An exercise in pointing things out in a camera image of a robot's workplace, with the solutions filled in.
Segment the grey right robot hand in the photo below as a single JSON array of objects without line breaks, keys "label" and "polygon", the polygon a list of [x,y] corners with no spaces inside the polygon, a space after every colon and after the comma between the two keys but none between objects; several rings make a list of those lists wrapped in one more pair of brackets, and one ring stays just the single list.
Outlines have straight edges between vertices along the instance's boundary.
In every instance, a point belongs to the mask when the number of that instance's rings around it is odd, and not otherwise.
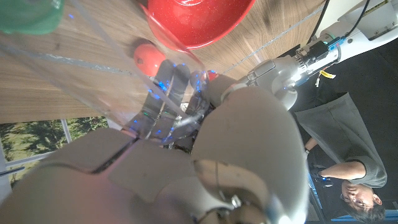
[{"label": "grey right robot hand", "polygon": [[1,204],[2,223],[304,223],[308,168],[298,127],[259,86],[219,76],[228,95],[191,154],[102,128],[33,169]]}]

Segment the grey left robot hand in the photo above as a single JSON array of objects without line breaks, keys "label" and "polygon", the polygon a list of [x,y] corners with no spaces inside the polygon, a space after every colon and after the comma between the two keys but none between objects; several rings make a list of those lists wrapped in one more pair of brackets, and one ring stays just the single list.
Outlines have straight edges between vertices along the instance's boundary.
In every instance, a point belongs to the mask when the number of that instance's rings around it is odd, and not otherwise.
[{"label": "grey left robot hand", "polygon": [[294,56],[285,56],[261,62],[240,79],[247,86],[259,86],[271,92],[287,110],[297,100],[296,86],[303,84],[314,72],[314,65],[326,62],[328,54],[337,51],[339,37],[315,40],[296,50]]}]

